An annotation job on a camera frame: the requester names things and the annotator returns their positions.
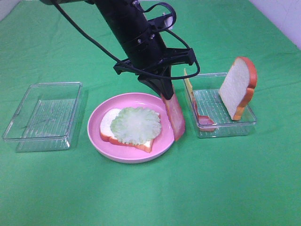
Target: plastic tray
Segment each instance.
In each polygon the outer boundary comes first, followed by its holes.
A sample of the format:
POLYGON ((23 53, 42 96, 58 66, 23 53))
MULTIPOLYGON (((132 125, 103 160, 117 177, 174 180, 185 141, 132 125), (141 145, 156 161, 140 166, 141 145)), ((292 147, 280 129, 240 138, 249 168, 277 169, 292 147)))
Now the plastic tray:
POLYGON ((79 115, 81 82, 31 85, 2 138, 17 152, 70 148, 79 115))
POLYGON ((241 120, 233 121, 230 118, 218 94, 226 75, 227 73, 199 74, 189 79, 197 102, 198 112, 201 115, 209 116, 214 121, 212 125, 199 123, 198 114, 193 107, 188 88, 184 83, 186 101, 190 106, 193 124, 199 138, 248 135, 256 124, 257 119, 249 105, 245 107, 241 120))

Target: green tablecloth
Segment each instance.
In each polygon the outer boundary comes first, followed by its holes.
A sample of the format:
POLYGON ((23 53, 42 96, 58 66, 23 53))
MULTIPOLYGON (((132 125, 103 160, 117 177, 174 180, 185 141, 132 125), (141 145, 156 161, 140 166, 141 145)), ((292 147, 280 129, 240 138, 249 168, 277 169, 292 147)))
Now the green tablecloth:
MULTIPOLYGON (((300 50, 247 0, 167 2, 178 15, 174 32, 194 48, 202 73, 226 72, 237 56, 253 60, 259 77, 250 103, 255 132, 197 138, 183 83, 175 81, 184 136, 150 162, 103 157, 87 136, 92 111, 118 94, 155 93, 133 74, 116 75, 115 62, 55 7, 22 1, 0 22, 0 130, 31 84, 81 81, 87 99, 77 144, 69 150, 16 153, 0 141, 0 225, 301 225, 300 50)), ((126 58, 95 6, 62 7, 126 58)), ((167 46, 182 47, 163 37, 167 46)), ((175 67, 173 76, 182 74, 183 67, 175 67)))

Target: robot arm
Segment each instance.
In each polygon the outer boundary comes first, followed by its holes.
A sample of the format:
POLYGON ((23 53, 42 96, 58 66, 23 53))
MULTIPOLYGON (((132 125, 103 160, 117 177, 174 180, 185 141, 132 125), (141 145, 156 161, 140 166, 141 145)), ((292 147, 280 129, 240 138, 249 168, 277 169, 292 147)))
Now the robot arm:
MULTIPOLYGON (((41 1, 57 7, 58 3, 81 0, 41 1)), ((138 75, 139 82, 169 100, 174 94, 171 80, 179 79, 179 77, 171 77, 172 65, 196 63, 198 71, 193 75, 199 73, 199 65, 193 49, 181 39, 186 48, 167 48, 161 38, 160 32, 162 31, 173 34, 168 28, 176 20, 174 9, 167 3, 160 2, 148 10, 143 10, 138 0, 87 0, 86 2, 97 6, 128 57, 115 64, 114 69, 117 74, 133 72, 138 75), (170 14, 148 21, 144 13, 157 5, 166 7, 170 14), (167 27, 165 21, 169 17, 173 21, 167 27)))

